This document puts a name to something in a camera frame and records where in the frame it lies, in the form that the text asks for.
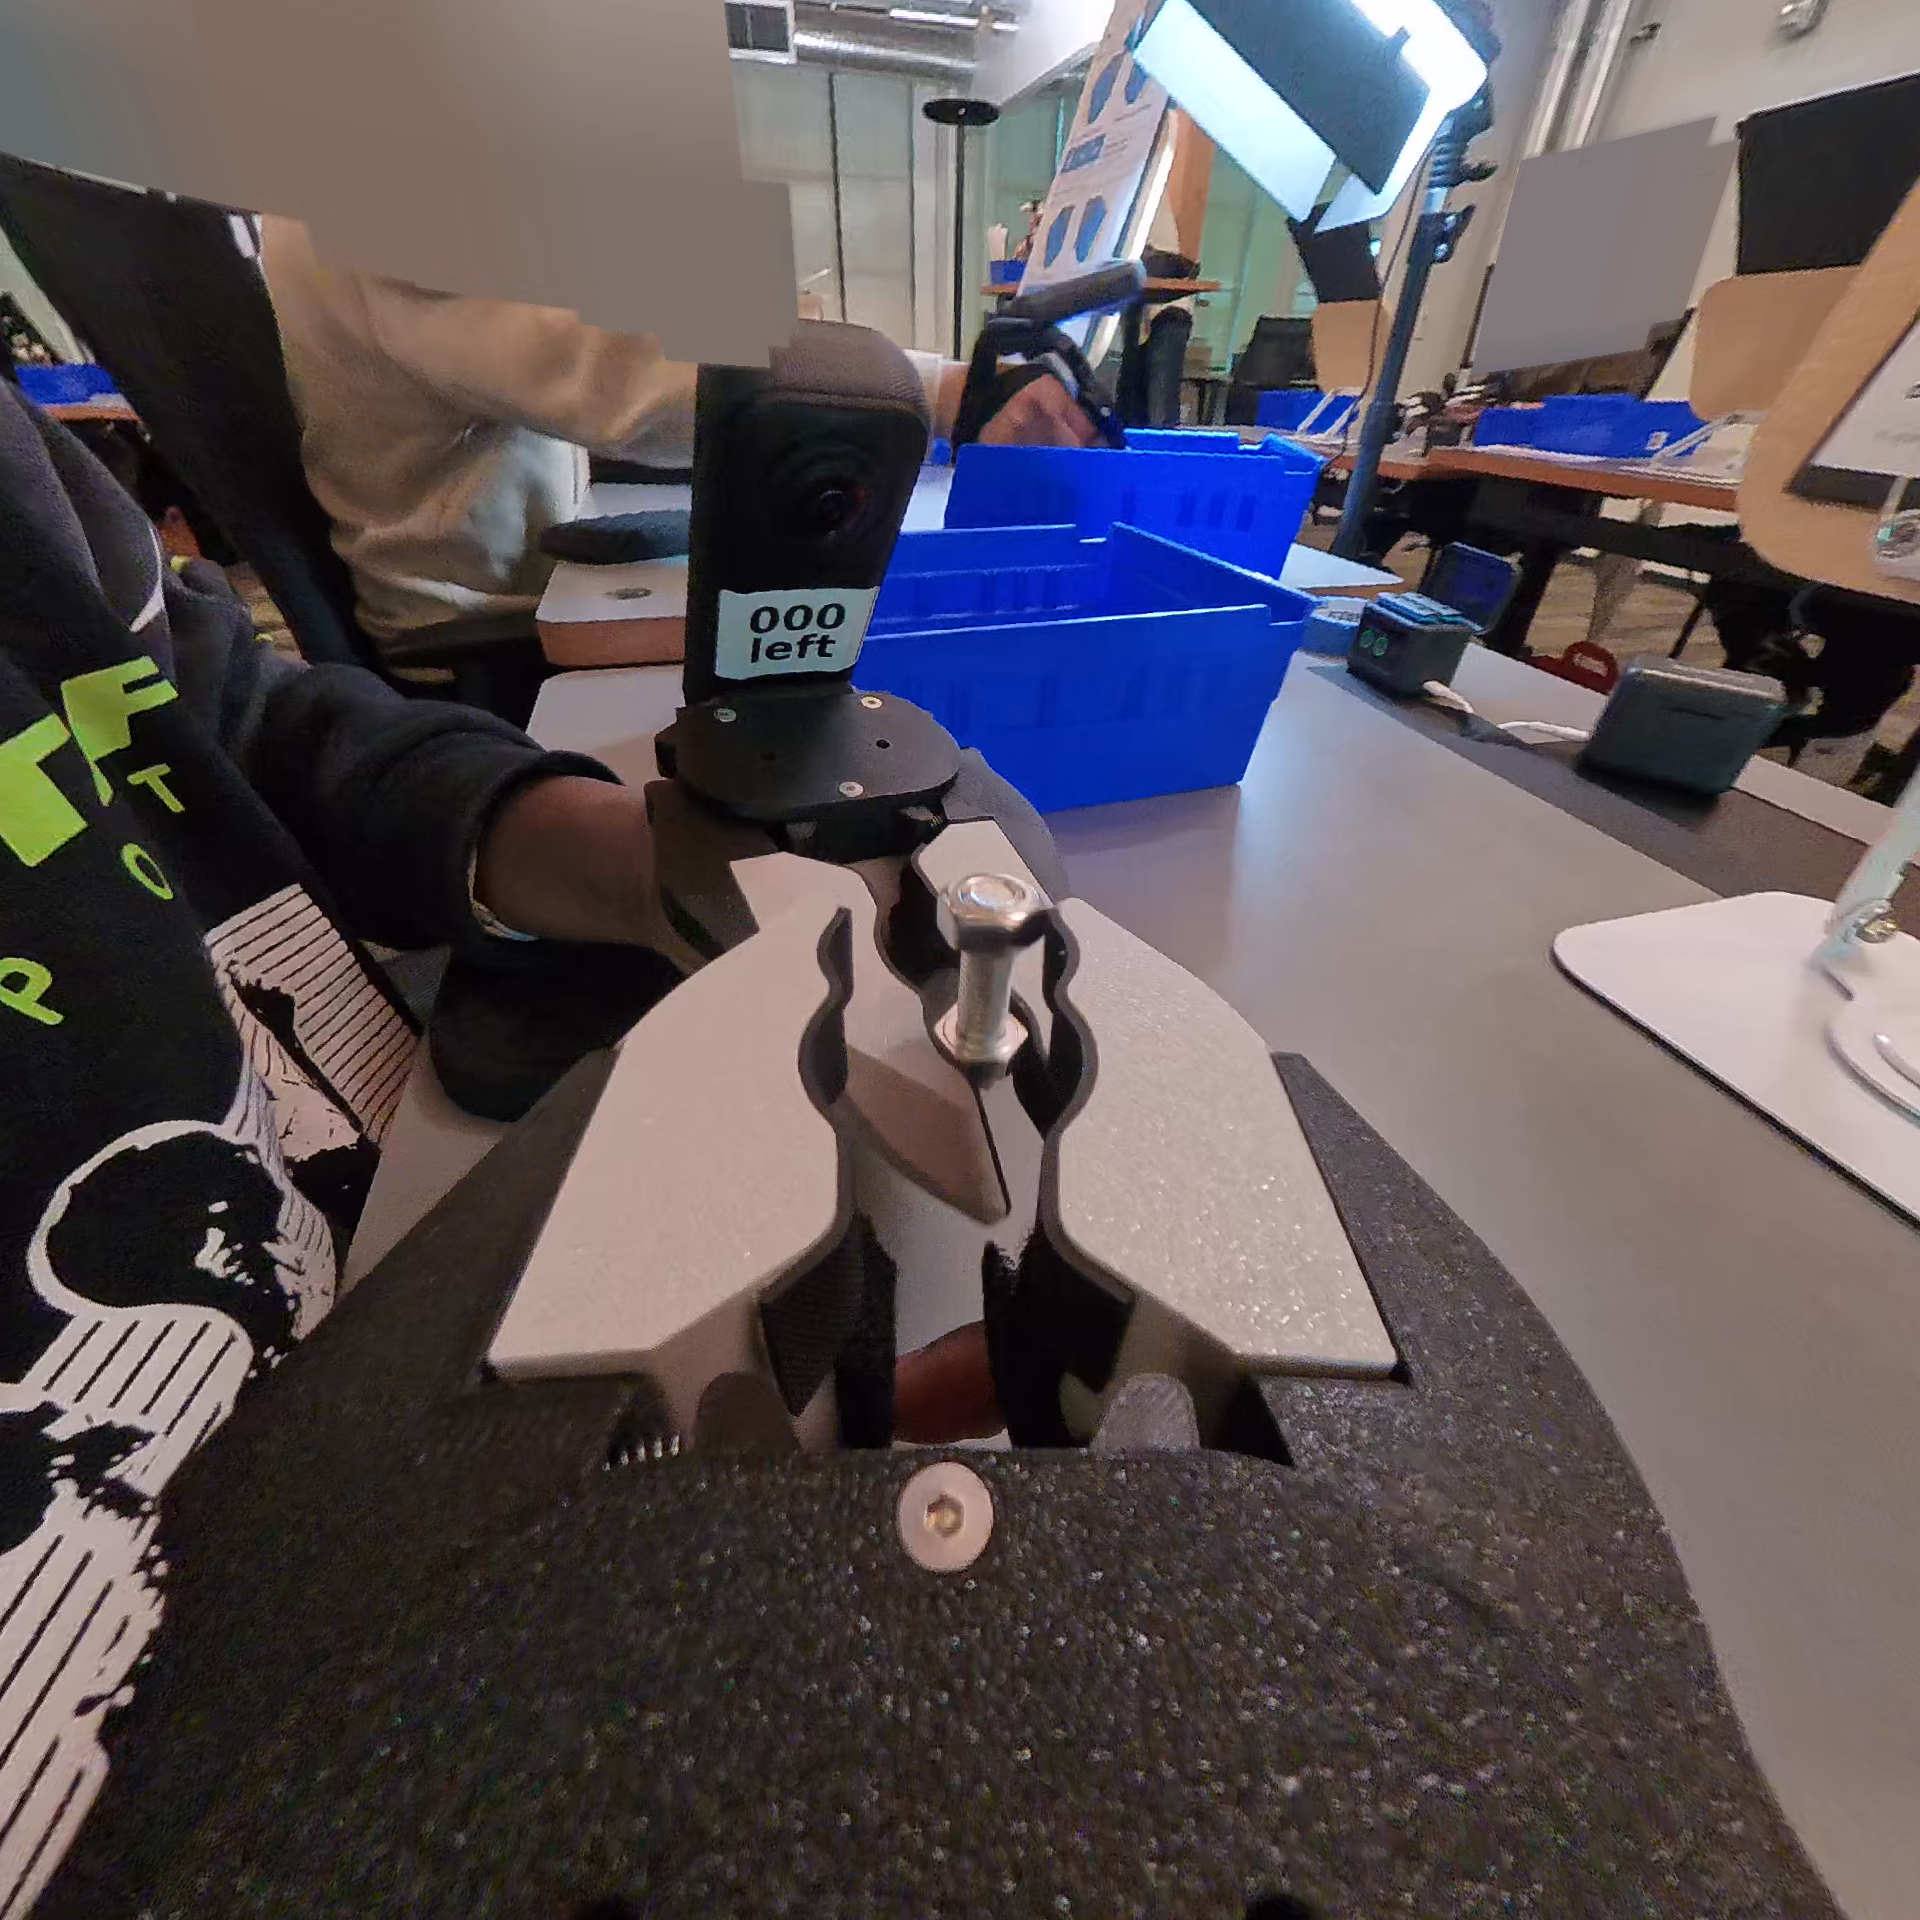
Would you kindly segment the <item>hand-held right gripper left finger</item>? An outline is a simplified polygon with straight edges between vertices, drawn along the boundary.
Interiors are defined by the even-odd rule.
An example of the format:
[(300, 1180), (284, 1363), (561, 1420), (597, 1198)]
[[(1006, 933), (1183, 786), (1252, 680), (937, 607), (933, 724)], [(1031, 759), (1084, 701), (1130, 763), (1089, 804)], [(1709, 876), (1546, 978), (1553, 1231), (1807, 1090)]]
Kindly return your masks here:
[(492, 1343), (501, 1380), (649, 1378), (689, 1429), (719, 1376), (795, 1420), (857, 1326), (844, 1012), (852, 917), (795, 903), (635, 1024)]

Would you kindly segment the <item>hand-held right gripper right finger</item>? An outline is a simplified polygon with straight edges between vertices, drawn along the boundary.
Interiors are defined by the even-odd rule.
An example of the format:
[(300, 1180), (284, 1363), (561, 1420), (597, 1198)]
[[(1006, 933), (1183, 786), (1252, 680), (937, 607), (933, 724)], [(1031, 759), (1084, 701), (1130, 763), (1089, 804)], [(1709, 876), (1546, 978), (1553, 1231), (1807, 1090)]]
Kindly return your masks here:
[(1391, 1384), (1402, 1351), (1265, 1038), (1086, 901), (1053, 915), (1035, 1343), (1070, 1438), (1141, 1376), (1186, 1391), (1206, 1444), (1257, 1382)]

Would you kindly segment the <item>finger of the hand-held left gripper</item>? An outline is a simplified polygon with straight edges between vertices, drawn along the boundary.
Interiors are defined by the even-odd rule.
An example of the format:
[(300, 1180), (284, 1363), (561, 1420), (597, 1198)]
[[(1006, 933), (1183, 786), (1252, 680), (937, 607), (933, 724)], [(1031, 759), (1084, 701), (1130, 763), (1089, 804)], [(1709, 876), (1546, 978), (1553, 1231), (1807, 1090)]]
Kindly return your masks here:
[(735, 887), (761, 928), (795, 906), (834, 903), (851, 912), (844, 1029), (852, 1110), (919, 1186), (966, 1215), (1006, 1219), (1006, 1186), (971, 1083), (935, 1047), (921, 997), (882, 954), (868, 883), (805, 856), (741, 856)]
[[(1028, 899), (1007, 943), (982, 943), (950, 894), (966, 880), (1007, 880)], [(919, 997), (927, 1040), (979, 1087), (1011, 1082), (1038, 1130), (1059, 1130), (1086, 1102), (1086, 1021), (1071, 1006), (1084, 946), (1068, 922), (1066, 880), (1047, 880), (995, 822), (943, 828), (903, 864), (897, 896), (897, 966)], [(949, 1027), (966, 957), (1007, 965), (1006, 1063), (961, 1061)]]

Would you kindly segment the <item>long steel hex bolt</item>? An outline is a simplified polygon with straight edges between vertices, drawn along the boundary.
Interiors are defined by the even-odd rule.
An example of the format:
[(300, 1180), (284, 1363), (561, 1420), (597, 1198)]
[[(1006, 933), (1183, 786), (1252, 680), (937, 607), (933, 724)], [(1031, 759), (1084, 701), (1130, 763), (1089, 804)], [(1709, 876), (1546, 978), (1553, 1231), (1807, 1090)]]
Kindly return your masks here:
[(1042, 935), (1022, 949), (986, 954), (950, 949), (953, 1004), (933, 1032), (943, 1056), (979, 1083), (1003, 1075), (1027, 1043), (1025, 1021), (1014, 1012), (1014, 976), (1022, 957), (1047, 935), (1050, 917)]

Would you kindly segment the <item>blue plastic bin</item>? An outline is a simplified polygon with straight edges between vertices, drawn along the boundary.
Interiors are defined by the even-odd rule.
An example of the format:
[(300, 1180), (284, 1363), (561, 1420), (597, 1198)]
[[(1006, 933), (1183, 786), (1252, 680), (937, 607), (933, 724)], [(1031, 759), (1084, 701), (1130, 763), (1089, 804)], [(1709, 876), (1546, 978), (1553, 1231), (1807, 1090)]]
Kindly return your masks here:
[(1311, 598), (1118, 523), (900, 534), (855, 683), (1051, 813), (1234, 786)]
[(1245, 445), (1179, 437), (1177, 447), (966, 445), (953, 461), (943, 527), (1114, 526), (1170, 539), (1278, 579), (1305, 526), (1326, 463), (1268, 437)]

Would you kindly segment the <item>person's left forearm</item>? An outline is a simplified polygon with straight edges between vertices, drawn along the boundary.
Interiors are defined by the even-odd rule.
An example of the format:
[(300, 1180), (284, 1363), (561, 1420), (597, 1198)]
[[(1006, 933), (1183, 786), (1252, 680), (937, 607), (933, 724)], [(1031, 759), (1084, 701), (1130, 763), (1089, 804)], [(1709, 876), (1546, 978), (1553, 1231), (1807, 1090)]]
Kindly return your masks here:
[(476, 909), (476, 844), (519, 783), (615, 781), (606, 766), (542, 751), (485, 710), (406, 699), (363, 668), (290, 660), (210, 565), (170, 573), (163, 607), (175, 701), (153, 719), (151, 751), (170, 766), (174, 826), (241, 906), (295, 880), (361, 941), (550, 943)]

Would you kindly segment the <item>person's left hand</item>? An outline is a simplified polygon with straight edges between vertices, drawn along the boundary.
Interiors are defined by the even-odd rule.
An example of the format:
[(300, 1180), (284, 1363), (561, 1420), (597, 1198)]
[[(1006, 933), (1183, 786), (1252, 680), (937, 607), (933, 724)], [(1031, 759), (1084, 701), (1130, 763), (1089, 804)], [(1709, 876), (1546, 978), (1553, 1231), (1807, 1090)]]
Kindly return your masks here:
[(479, 829), (468, 894), (527, 940), (689, 954), (668, 923), (653, 829), (631, 783), (586, 774), (519, 783)]

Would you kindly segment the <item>person's right hand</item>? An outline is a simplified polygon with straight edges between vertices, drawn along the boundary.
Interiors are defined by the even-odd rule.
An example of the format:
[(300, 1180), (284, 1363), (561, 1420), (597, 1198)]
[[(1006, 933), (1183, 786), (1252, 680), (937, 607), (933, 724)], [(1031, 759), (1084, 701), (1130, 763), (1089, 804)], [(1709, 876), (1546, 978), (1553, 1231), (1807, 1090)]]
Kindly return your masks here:
[(956, 1328), (897, 1360), (897, 1439), (943, 1447), (1003, 1429), (982, 1324)]

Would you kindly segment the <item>black wrist rest pad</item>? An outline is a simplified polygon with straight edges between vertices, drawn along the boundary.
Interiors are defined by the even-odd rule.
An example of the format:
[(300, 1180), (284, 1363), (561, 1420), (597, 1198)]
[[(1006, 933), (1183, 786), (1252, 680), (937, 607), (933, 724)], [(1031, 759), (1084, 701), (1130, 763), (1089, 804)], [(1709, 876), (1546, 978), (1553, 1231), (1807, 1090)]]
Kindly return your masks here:
[(652, 946), (538, 943), (519, 962), (453, 955), (425, 1027), (444, 1094), (514, 1123), (579, 1061), (611, 1048), (686, 978)]
[(540, 551), (573, 566), (634, 566), (689, 555), (689, 510), (644, 510), (564, 519), (540, 534)]

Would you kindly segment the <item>black battery charger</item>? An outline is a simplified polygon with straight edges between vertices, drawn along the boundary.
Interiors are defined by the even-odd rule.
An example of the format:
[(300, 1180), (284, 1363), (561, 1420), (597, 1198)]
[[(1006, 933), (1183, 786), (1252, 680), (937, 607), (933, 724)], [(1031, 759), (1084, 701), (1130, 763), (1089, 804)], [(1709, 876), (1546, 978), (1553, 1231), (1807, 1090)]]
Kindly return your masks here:
[(1387, 698), (1421, 699), (1450, 685), (1482, 628), (1421, 591), (1381, 591), (1363, 604), (1347, 653), (1348, 674)]

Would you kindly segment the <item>white display stand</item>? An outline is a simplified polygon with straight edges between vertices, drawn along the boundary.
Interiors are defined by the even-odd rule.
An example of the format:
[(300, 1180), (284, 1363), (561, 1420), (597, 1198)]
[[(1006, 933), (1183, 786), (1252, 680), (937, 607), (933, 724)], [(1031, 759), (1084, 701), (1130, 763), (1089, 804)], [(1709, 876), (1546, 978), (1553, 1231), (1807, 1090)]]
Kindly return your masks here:
[(1917, 1219), (1917, 781), (1833, 903), (1758, 894), (1562, 930), (1575, 984)]

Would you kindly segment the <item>person's printed black shirt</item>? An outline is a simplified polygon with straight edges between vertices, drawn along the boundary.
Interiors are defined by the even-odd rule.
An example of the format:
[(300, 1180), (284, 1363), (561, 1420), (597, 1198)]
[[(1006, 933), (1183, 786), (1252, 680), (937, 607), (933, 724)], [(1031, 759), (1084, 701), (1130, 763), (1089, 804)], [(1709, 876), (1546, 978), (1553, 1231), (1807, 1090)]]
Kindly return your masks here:
[(332, 1307), (413, 1029), (244, 772), (295, 669), (5, 389), (3, 1887), (110, 1774), (170, 1482)]

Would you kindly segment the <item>dark grey case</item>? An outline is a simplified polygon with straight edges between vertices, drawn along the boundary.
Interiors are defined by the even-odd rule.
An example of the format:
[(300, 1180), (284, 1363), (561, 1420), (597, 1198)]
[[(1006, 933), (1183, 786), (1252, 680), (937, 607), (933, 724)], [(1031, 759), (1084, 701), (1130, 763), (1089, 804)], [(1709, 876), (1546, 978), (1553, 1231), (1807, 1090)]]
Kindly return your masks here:
[(1773, 677), (1644, 656), (1623, 664), (1575, 766), (1715, 799), (1785, 714), (1788, 690)]

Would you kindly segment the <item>instruction sheet on stand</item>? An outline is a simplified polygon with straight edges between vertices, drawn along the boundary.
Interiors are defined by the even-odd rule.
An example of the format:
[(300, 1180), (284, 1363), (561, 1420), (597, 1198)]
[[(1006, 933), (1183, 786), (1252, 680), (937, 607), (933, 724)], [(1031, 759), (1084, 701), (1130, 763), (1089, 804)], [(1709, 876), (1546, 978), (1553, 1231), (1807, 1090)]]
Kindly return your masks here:
[(1162, 2), (1115, 5), (1041, 211), (1020, 279), (1031, 298), (1141, 258), (1170, 174), (1167, 90), (1139, 62)]

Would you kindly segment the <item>black floor lamp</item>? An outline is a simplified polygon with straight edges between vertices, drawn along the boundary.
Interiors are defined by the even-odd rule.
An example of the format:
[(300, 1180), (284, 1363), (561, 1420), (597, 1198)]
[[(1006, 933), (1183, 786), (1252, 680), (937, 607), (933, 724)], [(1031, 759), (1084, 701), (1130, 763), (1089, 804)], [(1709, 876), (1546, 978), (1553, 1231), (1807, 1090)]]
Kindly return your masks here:
[(921, 110), (935, 128), (950, 135), (950, 359), (966, 347), (966, 266), (970, 266), (970, 154), (971, 135), (1001, 119), (995, 103), (970, 96), (933, 99)]

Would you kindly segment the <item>wood-top desk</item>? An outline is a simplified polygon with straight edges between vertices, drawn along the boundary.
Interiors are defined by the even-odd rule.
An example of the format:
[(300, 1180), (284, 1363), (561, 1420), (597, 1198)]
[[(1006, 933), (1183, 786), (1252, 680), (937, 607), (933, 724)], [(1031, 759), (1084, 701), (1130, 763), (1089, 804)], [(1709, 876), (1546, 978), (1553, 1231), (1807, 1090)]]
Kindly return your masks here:
[(1383, 454), (1379, 477), (1429, 488), (1473, 486), (1468, 522), (1521, 546), (1521, 584), (1502, 616), (1518, 634), (1535, 614), (1562, 558), (1582, 548), (1769, 590), (1789, 583), (1741, 539), (1738, 526), (1716, 533), (1700, 522), (1606, 519), (1601, 511), (1609, 499), (1639, 508), (1735, 511), (1738, 483), (1683, 463), (1452, 445)]

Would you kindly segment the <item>black office chair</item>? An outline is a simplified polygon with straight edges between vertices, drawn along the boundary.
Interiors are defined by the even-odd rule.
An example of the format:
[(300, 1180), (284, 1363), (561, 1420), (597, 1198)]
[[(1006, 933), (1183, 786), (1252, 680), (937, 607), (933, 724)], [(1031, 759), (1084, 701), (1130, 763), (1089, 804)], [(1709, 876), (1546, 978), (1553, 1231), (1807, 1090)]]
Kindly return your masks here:
[(302, 656), (383, 677), (302, 467), (250, 218), (3, 157), (5, 231), (151, 443), (251, 565)]

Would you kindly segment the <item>row of small blue bins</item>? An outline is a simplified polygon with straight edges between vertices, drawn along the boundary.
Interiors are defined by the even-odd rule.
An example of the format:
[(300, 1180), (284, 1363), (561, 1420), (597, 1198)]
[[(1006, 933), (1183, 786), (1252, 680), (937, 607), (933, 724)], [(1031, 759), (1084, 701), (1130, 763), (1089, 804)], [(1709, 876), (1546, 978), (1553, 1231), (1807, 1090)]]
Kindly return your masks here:
[[(1237, 422), (1241, 440), (1266, 434), (1301, 440), (1357, 443), (1363, 399), (1351, 390), (1259, 390), (1250, 422)], [(1441, 447), (1455, 431), (1459, 445), (1526, 447), (1606, 461), (1647, 459), (1708, 429), (1685, 399), (1637, 399), (1627, 396), (1555, 396), (1518, 404), (1470, 404), (1466, 419), (1431, 415), (1417, 399), (1398, 410), (1398, 437)]]

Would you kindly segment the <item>studio light panel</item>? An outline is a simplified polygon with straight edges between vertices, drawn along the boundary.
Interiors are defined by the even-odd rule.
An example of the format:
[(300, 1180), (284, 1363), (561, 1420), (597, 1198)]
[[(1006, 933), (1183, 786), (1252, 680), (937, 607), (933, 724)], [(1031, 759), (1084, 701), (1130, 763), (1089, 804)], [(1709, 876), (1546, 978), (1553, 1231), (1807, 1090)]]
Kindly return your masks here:
[(1134, 58), (1294, 222), (1381, 220), (1482, 104), (1499, 40), (1470, 5), (1162, 2)]

